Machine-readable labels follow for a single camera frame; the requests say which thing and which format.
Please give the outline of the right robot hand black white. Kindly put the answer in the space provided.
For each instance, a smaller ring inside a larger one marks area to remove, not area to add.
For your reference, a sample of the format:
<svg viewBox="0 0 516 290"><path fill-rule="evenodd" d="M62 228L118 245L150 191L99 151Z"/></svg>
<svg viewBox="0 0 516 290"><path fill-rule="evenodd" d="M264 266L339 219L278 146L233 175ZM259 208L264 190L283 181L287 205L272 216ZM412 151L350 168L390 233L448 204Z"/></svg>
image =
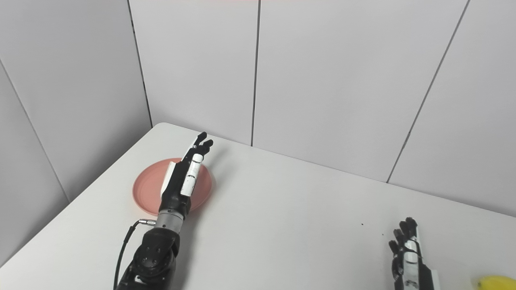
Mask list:
<svg viewBox="0 0 516 290"><path fill-rule="evenodd" d="M393 253L391 272L395 290L440 290L435 270L423 261L418 224L412 217L399 222L395 239L388 245Z"/></svg>

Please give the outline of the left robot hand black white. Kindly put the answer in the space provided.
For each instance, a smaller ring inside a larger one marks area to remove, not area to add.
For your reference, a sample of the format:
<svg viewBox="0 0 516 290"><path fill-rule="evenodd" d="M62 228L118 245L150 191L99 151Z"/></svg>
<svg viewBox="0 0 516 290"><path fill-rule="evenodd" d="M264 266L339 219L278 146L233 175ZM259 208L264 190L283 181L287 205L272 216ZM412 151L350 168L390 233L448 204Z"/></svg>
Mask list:
<svg viewBox="0 0 516 290"><path fill-rule="evenodd" d="M190 145L178 163L167 170L161 193L158 214L177 213L183 220L191 210L191 197L194 192L202 163L213 145L207 140L207 132L201 132Z"/></svg>

